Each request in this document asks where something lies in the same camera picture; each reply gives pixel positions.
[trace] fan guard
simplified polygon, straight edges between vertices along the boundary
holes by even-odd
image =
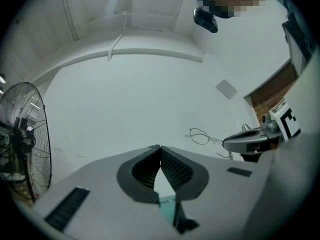
[[[0,178],[35,201],[51,183],[47,116],[37,88],[22,82],[0,99]]]

